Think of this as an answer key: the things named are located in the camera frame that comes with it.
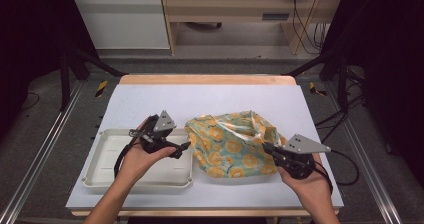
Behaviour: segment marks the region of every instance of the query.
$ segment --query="plastic tray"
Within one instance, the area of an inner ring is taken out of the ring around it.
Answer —
[[[114,180],[113,167],[122,149],[131,141],[129,129],[107,129],[100,132],[99,142],[82,178],[84,186],[92,191],[104,193]],[[167,140],[175,144],[188,141],[183,129],[174,129]],[[184,189],[192,183],[191,148],[179,159],[164,158],[156,162],[131,189],[131,193]]]

